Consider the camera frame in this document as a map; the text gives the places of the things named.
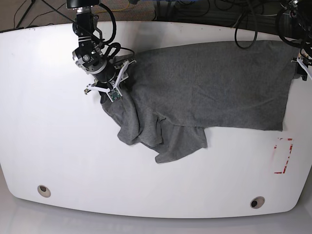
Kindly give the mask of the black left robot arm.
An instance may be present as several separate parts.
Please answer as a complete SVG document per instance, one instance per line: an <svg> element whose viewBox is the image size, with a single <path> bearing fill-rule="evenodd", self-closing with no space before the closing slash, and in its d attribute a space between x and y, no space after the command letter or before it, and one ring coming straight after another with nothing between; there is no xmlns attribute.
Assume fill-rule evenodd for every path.
<svg viewBox="0 0 312 234"><path fill-rule="evenodd" d="M309 68L312 66L312 2L310 0L281 0L282 9L275 17L275 29L280 39L287 45L298 49L298 55L292 59L296 64L295 72L303 81L312 78ZM289 16L293 28L300 30L298 39L288 40L280 29L284 15Z"/></svg>

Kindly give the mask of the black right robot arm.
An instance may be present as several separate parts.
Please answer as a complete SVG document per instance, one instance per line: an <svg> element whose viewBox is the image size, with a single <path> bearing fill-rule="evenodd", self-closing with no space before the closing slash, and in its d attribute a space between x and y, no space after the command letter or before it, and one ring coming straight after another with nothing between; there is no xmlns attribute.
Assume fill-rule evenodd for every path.
<svg viewBox="0 0 312 234"><path fill-rule="evenodd" d="M98 28L98 15L92 13L91 8L95 5L110 15L113 31L108 40ZM114 42L117 23L113 12L99 0L68 0L66 7L77 11L73 23L73 31L78 36L78 48L73 52L76 66L91 74L101 88L112 90L117 79L112 59L121 49L120 43Z"/></svg>

